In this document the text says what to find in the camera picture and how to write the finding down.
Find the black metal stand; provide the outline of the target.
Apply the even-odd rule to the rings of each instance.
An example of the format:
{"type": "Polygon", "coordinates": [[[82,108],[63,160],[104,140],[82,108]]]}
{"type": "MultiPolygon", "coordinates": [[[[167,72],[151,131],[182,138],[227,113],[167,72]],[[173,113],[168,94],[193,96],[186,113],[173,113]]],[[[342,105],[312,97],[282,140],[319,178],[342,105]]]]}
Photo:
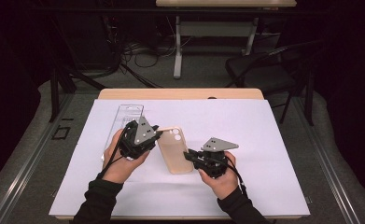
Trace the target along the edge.
{"type": "Polygon", "coordinates": [[[50,122],[53,122],[61,114],[59,87],[62,87],[67,94],[74,94],[77,90],[77,86],[73,82],[74,77],[82,80],[99,91],[103,90],[105,85],[84,75],[71,63],[67,63],[63,60],[59,51],[54,47],[53,40],[48,38],[46,42],[49,44],[48,53],[53,66],[53,70],[50,75],[51,117],[49,120],[50,122]]]}
{"type": "Polygon", "coordinates": [[[314,97],[314,75],[312,74],[312,69],[315,64],[315,54],[313,53],[311,57],[307,60],[306,64],[306,88],[305,88],[305,102],[304,102],[304,117],[306,118],[308,124],[313,126],[313,97],[314,97]]]}

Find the person's left hand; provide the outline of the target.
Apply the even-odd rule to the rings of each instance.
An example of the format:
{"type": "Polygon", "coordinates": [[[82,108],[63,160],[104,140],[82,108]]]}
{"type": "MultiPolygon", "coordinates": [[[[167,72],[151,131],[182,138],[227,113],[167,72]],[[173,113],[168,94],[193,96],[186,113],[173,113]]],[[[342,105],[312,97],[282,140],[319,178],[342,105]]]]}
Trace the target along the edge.
{"type": "Polygon", "coordinates": [[[128,160],[122,157],[119,153],[119,149],[116,149],[116,144],[119,141],[119,137],[122,130],[118,130],[113,138],[111,144],[104,152],[104,164],[103,167],[106,168],[107,164],[111,161],[108,169],[105,171],[103,180],[122,184],[124,183],[132,172],[140,166],[149,155],[149,151],[146,151],[136,160],[128,160]]]}

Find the person's right hand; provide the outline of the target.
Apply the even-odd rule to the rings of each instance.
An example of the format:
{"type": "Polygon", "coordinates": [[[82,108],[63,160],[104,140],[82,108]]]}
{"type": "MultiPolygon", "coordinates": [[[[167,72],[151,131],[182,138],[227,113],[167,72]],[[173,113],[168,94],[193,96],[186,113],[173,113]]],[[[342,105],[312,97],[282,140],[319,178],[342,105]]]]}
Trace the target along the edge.
{"type": "Polygon", "coordinates": [[[225,174],[218,178],[210,177],[202,169],[199,169],[198,172],[202,181],[213,190],[220,200],[227,198],[238,187],[238,177],[231,168],[228,168],[225,174]]]}

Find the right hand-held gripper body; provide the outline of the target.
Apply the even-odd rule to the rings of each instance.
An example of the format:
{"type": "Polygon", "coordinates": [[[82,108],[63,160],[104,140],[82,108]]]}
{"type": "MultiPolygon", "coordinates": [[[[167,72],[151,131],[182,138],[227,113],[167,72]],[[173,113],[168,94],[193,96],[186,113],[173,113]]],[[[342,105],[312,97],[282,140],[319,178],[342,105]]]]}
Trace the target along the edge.
{"type": "Polygon", "coordinates": [[[204,170],[212,178],[218,178],[224,175],[229,167],[225,151],[238,147],[235,143],[211,137],[203,144],[198,154],[195,154],[198,160],[193,162],[193,166],[197,170],[204,170]]]}

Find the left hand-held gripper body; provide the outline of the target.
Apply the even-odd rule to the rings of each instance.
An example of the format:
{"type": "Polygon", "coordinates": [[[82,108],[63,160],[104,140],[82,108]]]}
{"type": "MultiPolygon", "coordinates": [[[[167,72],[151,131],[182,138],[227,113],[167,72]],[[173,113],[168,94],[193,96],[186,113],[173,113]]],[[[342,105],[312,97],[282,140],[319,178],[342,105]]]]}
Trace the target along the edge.
{"type": "Polygon", "coordinates": [[[121,156],[136,160],[146,151],[150,151],[155,147],[156,131],[152,129],[145,117],[127,123],[119,141],[121,156]]]}

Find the clear plastic packaging tray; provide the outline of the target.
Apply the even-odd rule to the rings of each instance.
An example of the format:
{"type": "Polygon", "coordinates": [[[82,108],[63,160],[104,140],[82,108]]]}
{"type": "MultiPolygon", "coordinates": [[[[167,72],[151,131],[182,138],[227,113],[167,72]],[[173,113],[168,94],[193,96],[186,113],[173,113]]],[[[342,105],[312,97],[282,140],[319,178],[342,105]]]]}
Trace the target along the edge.
{"type": "Polygon", "coordinates": [[[142,105],[120,105],[113,120],[105,148],[111,144],[114,134],[118,130],[127,128],[127,133],[121,136],[120,154],[128,160],[138,159],[145,153],[145,150],[137,145],[135,141],[139,120],[144,107],[142,105]]]}

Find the black folding chair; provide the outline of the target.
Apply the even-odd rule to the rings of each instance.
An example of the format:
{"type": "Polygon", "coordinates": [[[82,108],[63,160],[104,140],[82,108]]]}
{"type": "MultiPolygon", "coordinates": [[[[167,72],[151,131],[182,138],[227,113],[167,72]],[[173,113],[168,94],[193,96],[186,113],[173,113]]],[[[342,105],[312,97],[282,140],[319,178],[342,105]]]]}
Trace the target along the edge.
{"type": "Polygon", "coordinates": [[[314,74],[314,67],[323,51],[323,41],[315,40],[230,58],[225,63],[225,69],[232,77],[228,87],[256,88],[265,97],[287,92],[288,98],[282,104],[284,110],[280,119],[283,123],[291,99],[305,91],[307,60],[315,54],[314,74]]]}

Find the metal floor rail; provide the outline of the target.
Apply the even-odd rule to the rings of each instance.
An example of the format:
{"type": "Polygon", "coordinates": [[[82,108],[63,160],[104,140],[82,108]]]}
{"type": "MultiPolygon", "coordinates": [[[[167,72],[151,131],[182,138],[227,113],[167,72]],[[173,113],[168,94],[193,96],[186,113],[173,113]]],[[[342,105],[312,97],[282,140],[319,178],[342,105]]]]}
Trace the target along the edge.
{"type": "Polygon", "coordinates": [[[347,196],[345,188],[341,183],[339,177],[337,176],[333,165],[330,162],[327,151],[324,148],[322,141],[320,140],[320,137],[316,132],[316,128],[309,124],[303,113],[302,101],[300,99],[293,98],[292,103],[297,110],[301,123],[314,148],[314,152],[316,154],[318,163],[321,166],[324,176],[326,177],[327,182],[330,186],[330,190],[333,194],[333,197],[336,203],[338,204],[338,207],[344,217],[345,224],[361,224],[358,215],[349,197],[347,196]]]}
{"type": "Polygon", "coordinates": [[[43,95],[33,120],[0,172],[0,224],[6,223],[21,197],[73,97],[69,93],[62,96],[59,112],[50,121],[50,99],[43,95]]]}

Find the white-legged desk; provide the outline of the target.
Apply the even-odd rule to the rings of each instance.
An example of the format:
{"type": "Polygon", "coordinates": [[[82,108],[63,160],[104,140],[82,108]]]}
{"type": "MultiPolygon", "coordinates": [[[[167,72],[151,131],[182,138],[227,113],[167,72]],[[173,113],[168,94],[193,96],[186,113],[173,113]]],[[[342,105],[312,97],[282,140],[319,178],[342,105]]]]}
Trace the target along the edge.
{"type": "MultiPolygon", "coordinates": [[[[175,9],[279,9],[295,7],[296,0],[156,0],[157,7],[175,9]]],[[[249,54],[252,48],[255,33],[258,27],[259,17],[251,17],[246,20],[237,19],[182,19],[175,17],[175,68],[174,78],[181,78],[182,69],[182,36],[227,36],[246,37],[244,54],[249,54]]]]}

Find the beige phone case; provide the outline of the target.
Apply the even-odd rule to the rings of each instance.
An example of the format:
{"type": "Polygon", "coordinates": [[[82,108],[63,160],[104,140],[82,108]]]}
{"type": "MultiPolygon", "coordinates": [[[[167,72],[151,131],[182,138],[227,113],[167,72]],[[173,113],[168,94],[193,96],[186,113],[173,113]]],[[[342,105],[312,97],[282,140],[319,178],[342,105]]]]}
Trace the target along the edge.
{"type": "Polygon", "coordinates": [[[193,164],[185,158],[189,152],[182,129],[166,127],[160,129],[161,136],[157,140],[162,157],[168,171],[173,175],[187,174],[193,171],[193,164]]]}

